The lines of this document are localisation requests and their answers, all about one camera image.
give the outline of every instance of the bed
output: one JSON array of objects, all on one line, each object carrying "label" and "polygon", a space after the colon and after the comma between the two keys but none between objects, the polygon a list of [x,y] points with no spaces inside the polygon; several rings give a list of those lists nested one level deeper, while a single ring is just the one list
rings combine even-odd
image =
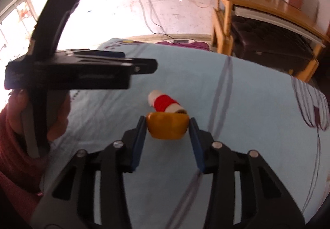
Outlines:
[{"label": "bed", "polygon": [[[100,151],[153,111],[147,96],[159,89],[176,99],[199,128],[234,151],[258,150],[308,221],[329,193],[330,130],[325,96],[290,75],[199,49],[111,39],[99,49],[155,58],[152,75],[135,75],[129,90],[71,91],[65,135],[52,144],[40,187],[47,191],[79,149]],[[319,119],[315,118],[319,110]],[[189,134],[157,140],[147,133],[141,163],[124,175],[133,228],[163,228],[197,170]],[[212,176],[204,176],[182,229],[202,228]],[[236,188],[235,221],[240,219]],[[95,201],[95,219],[99,202]]]}]

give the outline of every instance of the red sleeve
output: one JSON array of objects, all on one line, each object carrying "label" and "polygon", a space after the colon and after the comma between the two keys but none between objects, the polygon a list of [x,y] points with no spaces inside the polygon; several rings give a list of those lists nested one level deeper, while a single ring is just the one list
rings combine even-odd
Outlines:
[{"label": "red sleeve", "polygon": [[6,116],[7,106],[0,113],[0,171],[22,189],[37,193],[47,159],[30,158],[21,149]]}]

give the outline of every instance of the metal screw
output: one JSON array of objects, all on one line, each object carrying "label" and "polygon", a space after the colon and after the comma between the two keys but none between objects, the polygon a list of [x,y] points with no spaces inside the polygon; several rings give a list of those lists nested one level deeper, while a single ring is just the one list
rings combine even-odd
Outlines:
[{"label": "metal screw", "polygon": [[257,158],[259,156],[258,151],[252,150],[249,152],[250,157]]},{"label": "metal screw", "polygon": [[212,143],[212,147],[215,148],[215,149],[220,149],[222,147],[222,143],[218,142],[218,141],[214,141]]},{"label": "metal screw", "polygon": [[113,146],[114,146],[115,148],[122,148],[122,147],[124,146],[124,143],[123,143],[122,141],[115,141],[115,142],[113,143]]},{"label": "metal screw", "polygon": [[77,152],[77,157],[82,158],[82,157],[84,157],[86,154],[87,154],[87,151],[86,151],[86,150],[84,150],[84,149],[80,149],[80,150]]}]

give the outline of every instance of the window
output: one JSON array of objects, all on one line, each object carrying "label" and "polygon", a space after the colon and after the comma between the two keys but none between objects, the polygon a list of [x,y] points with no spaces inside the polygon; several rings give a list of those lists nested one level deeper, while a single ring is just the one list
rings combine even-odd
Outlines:
[{"label": "window", "polygon": [[[26,1],[15,8],[0,23],[0,81],[4,82],[8,62],[27,52],[30,37],[36,25]],[[0,88],[0,108],[8,101],[9,90]]]}]

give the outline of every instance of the red clothing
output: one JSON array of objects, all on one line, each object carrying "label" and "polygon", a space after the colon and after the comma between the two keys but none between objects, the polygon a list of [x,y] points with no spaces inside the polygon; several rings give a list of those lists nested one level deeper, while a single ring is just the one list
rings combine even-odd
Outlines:
[{"label": "red clothing", "polygon": [[46,158],[30,158],[19,146],[6,118],[0,113],[0,185],[18,214],[29,222],[41,196],[39,183]]}]

